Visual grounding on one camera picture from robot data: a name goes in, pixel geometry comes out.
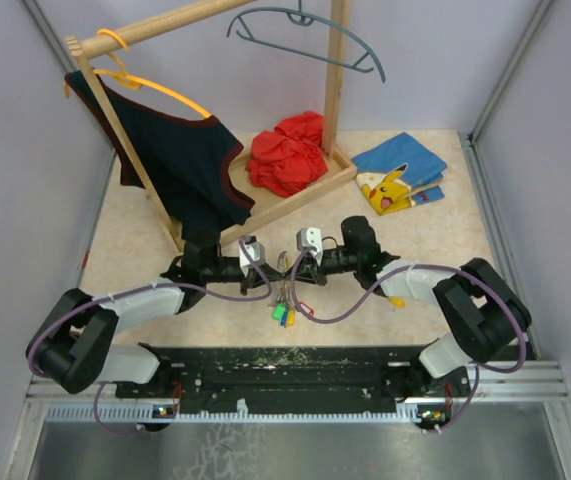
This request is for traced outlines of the steel key organizer yellow handle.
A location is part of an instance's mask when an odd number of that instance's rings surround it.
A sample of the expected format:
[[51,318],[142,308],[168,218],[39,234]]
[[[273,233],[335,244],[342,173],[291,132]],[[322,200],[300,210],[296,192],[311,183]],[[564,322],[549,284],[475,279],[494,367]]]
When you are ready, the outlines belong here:
[[[273,311],[276,305],[284,304],[286,305],[289,310],[293,309],[299,312],[296,308],[295,302],[293,301],[293,296],[291,293],[291,267],[292,263],[290,261],[289,255],[286,251],[282,251],[277,258],[277,267],[276,269],[283,274],[283,279],[278,283],[278,286],[275,290],[273,296]],[[287,328],[285,325],[280,325],[278,321],[276,321],[279,326],[283,328]]]

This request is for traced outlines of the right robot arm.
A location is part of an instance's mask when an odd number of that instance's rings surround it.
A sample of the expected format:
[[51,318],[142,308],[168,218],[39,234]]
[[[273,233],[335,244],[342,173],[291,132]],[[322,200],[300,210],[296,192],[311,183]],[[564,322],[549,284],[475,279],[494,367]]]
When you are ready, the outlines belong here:
[[343,220],[341,234],[342,243],[326,250],[319,229],[300,230],[300,255],[285,276],[292,284],[323,286],[330,275],[350,273],[367,296],[439,307],[449,331],[418,356],[411,380],[419,393],[435,395],[446,385],[448,374],[471,363],[489,369],[511,342],[518,344],[517,360],[501,371],[510,374],[522,368],[531,315],[486,260],[474,258],[458,268],[404,260],[382,249],[363,216]]

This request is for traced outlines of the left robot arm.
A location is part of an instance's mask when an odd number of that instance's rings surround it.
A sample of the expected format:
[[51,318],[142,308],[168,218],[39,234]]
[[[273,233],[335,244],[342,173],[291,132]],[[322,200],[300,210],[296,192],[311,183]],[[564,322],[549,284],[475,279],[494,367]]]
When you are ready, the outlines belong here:
[[55,381],[69,394],[95,382],[129,382],[154,397],[166,394],[173,373],[160,364],[159,355],[145,346],[116,346],[113,339],[147,321],[190,310],[215,294],[213,284],[237,284],[236,301],[247,303],[249,290],[281,280],[255,238],[241,239],[238,248],[238,255],[225,256],[215,241],[188,242],[149,284],[102,297],[79,288],[64,292],[27,346],[31,373]]

